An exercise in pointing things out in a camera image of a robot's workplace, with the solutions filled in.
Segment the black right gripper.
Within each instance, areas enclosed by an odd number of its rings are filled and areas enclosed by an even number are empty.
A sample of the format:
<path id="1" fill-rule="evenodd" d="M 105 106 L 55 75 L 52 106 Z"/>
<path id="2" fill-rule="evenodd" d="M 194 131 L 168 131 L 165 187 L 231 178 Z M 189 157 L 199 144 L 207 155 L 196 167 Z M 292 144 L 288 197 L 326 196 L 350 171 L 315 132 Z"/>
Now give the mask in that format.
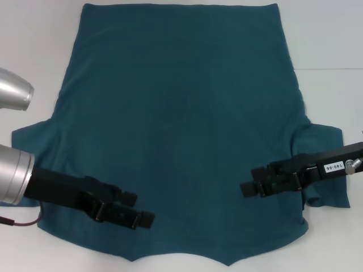
<path id="1" fill-rule="evenodd" d="M 240 184 L 240 189 L 245 198 L 300 191 L 315 182 L 348 175 L 346 162 L 358 159 L 362 159 L 362 143 L 334 151 L 294 155 L 252 169 L 253 180 Z"/>

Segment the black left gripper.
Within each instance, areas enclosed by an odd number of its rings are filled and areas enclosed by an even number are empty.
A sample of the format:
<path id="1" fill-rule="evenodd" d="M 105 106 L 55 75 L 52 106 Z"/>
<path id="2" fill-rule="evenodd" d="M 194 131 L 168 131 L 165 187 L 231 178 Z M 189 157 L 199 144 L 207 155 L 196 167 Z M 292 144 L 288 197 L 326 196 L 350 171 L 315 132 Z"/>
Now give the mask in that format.
<path id="1" fill-rule="evenodd" d="M 27 198 L 80 210 L 93 220 L 126 228 L 150 228 L 155 219 L 152 212 L 129 207 L 135 205 L 137 194 L 89 176 L 73 177 L 38 167 L 27 185 Z"/>

